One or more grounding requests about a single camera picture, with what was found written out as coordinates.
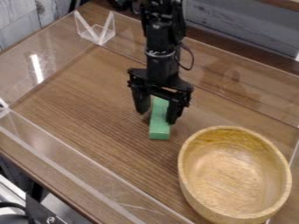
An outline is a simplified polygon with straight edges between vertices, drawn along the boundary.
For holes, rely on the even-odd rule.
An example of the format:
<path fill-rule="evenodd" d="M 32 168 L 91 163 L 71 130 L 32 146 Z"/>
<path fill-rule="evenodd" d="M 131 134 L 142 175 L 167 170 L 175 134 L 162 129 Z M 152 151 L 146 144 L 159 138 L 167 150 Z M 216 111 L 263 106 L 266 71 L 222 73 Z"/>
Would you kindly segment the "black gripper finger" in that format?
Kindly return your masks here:
<path fill-rule="evenodd" d="M 135 102 L 135 110 L 142 115 L 144 114 L 151 106 L 151 95 L 146 89 L 132 87 L 132 96 Z"/>
<path fill-rule="evenodd" d="M 176 119 L 183 114 L 183 108 L 184 108 L 184 102 L 183 102 L 182 99 L 171 99 L 170 100 L 170 105 L 168 105 L 168 109 L 167 109 L 167 116 L 166 116 L 166 121 L 170 124 L 175 124 Z"/>

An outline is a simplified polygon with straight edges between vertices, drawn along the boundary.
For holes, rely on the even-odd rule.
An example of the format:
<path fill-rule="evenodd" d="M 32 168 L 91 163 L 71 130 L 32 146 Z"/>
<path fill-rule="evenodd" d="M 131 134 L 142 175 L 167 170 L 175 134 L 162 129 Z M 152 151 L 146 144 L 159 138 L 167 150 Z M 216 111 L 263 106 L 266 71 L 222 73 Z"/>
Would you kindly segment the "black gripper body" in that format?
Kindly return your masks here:
<path fill-rule="evenodd" d="M 152 96 L 167 101 L 182 99 L 184 107 L 190 106 L 192 85 L 180 78 L 180 51 L 170 55 L 148 55 L 146 68 L 130 68 L 128 86 L 146 89 Z"/>

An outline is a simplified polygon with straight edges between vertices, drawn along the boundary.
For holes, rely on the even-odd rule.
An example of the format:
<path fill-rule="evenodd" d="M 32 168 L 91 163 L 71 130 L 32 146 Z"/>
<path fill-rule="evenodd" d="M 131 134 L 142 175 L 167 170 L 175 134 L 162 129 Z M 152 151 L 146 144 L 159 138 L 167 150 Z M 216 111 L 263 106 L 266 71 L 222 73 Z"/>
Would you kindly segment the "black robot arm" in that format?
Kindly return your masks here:
<path fill-rule="evenodd" d="M 147 67 L 130 68 L 128 86 L 132 90 L 135 110 L 144 114 L 151 106 L 151 96 L 168 101 L 166 121 L 175 124 L 190 106 L 192 85 L 180 78 L 180 53 L 184 48 L 186 23 L 183 0 L 143 0 L 142 25 L 146 36 L 144 55 Z"/>

